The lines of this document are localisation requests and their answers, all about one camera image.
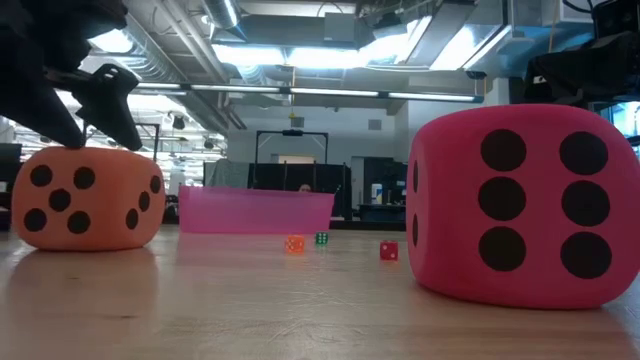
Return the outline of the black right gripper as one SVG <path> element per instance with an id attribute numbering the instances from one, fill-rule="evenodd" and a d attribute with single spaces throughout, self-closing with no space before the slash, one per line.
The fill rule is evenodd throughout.
<path id="1" fill-rule="evenodd" d="M 623 32 L 562 52 L 532 58 L 524 103 L 616 104 L 639 99 L 639 34 Z"/>

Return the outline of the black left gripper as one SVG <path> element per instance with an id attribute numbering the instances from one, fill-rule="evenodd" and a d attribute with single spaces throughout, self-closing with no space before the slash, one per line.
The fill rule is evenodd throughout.
<path id="1" fill-rule="evenodd" d="M 38 63 L 2 63 L 1 115 L 65 147 L 83 147 L 82 132 L 54 86 L 80 104 L 75 115 L 86 124 L 139 150 L 142 142 L 127 102 L 139 84 L 136 76 L 110 63 L 93 73 L 76 70 L 91 50 L 89 40 L 125 28 L 127 14 L 122 0 L 1 0 L 1 26 L 35 45 L 44 65 L 57 69 L 48 69 L 45 77 Z"/>

